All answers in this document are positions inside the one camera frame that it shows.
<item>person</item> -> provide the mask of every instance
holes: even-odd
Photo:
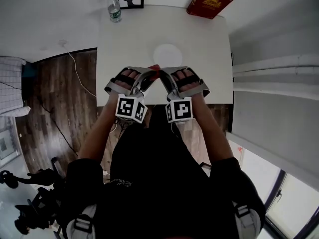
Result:
[[[138,76],[132,70],[122,74]],[[178,81],[191,75],[184,69],[173,77]],[[116,84],[132,87],[118,80]],[[254,210],[261,230],[265,207],[253,183],[241,171],[203,94],[191,98],[211,162],[210,176],[193,159],[178,128],[167,122],[164,106],[156,105],[148,128],[135,123],[124,131],[113,152],[110,183],[104,184],[100,162],[118,99],[111,92],[78,159],[68,166],[61,210],[66,238],[69,222],[90,205],[96,205],[96,238],[239,238],[235,204]]]

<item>red book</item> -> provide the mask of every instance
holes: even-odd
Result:
[[[187,13],[209,19],[215,18],[233,0],[192,0]]]

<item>black strap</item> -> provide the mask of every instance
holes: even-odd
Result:
[[[122,82],[125,82],[127,84],[129,84],[130,86],[133,86],[135,80],[129,76],[123,75],[123,74],[119,74],[117,77],[115,77],[115,80],[119,80]]]
[[[181,88],[187,84],[193,83],[193,82],[199,82],[199,77],[197,75],[191,75],[188,77],[185,77],[184,79],[176,81],[176,84],[178,88]]]

